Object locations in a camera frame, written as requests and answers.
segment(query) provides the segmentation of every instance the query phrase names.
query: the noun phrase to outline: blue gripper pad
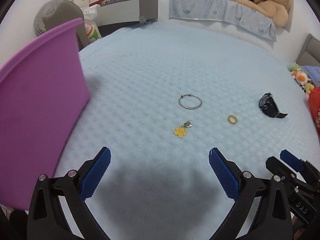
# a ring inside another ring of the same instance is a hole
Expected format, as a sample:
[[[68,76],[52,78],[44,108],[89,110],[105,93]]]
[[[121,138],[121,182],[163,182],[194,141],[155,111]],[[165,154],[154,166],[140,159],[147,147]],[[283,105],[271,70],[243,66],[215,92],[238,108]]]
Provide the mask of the blue gripper pad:
[[[209,152],[209,163],[228,198],[232,198],[236,202],[240,196],[239,181],[215,148]]]
[[[293,168],[296,172],[302,172],[304,170],[302,161],[300,161],[296,156],[292,155],[287,150],[283,150],[280,153],[280,159]]]
[[[80,196],[83,201],[92,197],[103,174],[106,172],[111,161],[111,153],[108,148],[101,153],[96,162],[91,166],[81,181]]]

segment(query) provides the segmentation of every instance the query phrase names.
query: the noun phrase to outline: wall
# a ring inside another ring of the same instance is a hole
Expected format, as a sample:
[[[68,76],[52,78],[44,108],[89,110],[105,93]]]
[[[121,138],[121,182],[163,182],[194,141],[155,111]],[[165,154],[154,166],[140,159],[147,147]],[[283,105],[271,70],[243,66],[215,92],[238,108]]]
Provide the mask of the wall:
[[[38,10],[48,1],[50,0],[16,0],[13,3],[0,24],[0,66],[36,37],[33,21]],[[320,39],[320,23],[305,0],[294,0],[290,32],[278,29],[276,43],[262,40],[233,25],[221,22],[169,20],[168,15],[169,0],[159,0],[159,21],[161,22],[191,25],[225,33],[265,48],[274,56],[287,62],[293,62],[296,59],[309,33]]]

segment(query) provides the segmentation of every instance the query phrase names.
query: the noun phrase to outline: teddy bear nose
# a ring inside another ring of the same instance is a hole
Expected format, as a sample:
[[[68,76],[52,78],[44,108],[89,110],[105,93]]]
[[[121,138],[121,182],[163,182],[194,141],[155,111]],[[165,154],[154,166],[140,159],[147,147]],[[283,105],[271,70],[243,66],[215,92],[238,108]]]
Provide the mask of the teddy bear nose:
[[[299,75],[297,79],[302,82],[306,80],[306,78],[303,75]]]

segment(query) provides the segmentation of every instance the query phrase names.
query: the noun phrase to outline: flower keychain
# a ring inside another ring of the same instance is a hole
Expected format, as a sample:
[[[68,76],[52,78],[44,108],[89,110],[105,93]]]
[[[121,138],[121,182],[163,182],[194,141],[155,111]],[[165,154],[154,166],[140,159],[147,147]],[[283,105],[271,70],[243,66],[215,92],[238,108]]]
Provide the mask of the flower keychain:
[[[184,135],[187,134],[187,132],[185,131],[185,128],[189,128],[191,126],[192,126],[192,120],[186,121],[181,127],[176,127],[174,134],[178,135],[179,138],[182,138]]]

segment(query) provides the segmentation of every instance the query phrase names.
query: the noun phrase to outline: red bag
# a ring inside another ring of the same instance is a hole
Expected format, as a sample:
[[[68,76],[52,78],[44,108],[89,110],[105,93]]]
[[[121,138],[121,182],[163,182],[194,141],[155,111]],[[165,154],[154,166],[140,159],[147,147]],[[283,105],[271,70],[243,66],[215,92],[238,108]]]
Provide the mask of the red bag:
[[[309,94],[309,109],[320,134],[320,87],[315,87]]]

